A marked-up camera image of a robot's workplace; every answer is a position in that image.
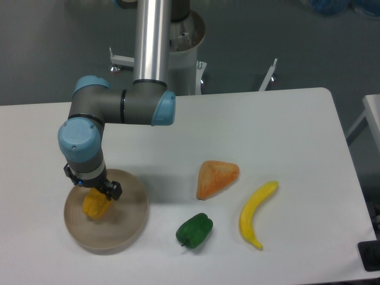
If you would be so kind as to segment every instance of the metal tube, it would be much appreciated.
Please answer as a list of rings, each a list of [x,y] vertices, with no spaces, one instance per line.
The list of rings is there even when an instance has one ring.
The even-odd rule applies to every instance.
[[[166,83],[171,8],[171,0],[138,1],[134,81]]]

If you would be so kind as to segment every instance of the blue object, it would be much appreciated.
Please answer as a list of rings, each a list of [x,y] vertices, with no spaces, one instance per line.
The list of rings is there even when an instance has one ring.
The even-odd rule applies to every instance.
[[[309,0],[311,8],[324,16],[339,14],[347,9],[351,0]]]
[[[107,87],[108,89],[110,88],[110,85],[107,80],[96,77],[95,75],[87,75],[83,76],[77,81],[77,85],[75,86],[75,90],[72,95],[74,95],[74,93],[77,92],[80,88],[90,85],[101,85]]]
[[[353,0],[353,6],[359,14],[380,19],[380,0]]]
[[[176,94],[165,91],[152,117],[152,126],[169,126],[174,123],[176,113]]]
[[[87,118],[71,118],[58,131],[59,148],[67,160],[86,162],[99,151],[102,139],[94,123]]]

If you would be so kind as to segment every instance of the yellow bell pepper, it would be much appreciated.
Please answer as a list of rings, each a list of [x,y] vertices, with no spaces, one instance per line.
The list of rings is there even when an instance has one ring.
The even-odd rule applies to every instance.
[[[97,189],[91,188],[83,201],[83,212],[93,219],[99,219],[111,206],[113,199],[109,201],[107,196]]]

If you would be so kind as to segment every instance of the blue joint cap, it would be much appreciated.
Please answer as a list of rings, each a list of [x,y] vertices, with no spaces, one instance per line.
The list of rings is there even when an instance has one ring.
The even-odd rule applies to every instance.
[[[176,94],[165,91],[152,118],[152,126],[169,126],[174,123],[176,113]]]
[[[86,162],[98,153],[102,139],[91,120],[77,117],[67,120],[59,128],[58,143],[67,160]]]
[[[101,85],[104,87],[110,88],[110,85],[107,80],[103,78],[96,77],[95,75],[87,75],[83,76],[77,81],[77,85],[75,86],[75,90],[72,95],[75,94],[80,88],[90,86],[90,85]]]

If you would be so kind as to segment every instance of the orange triangular object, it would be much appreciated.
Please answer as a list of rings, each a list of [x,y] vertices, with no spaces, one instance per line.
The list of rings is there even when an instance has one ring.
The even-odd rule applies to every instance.
[[[205,161],[198,175],[197,198],[206,200],[230,185],[239,176],[239,166],[234,163]]]

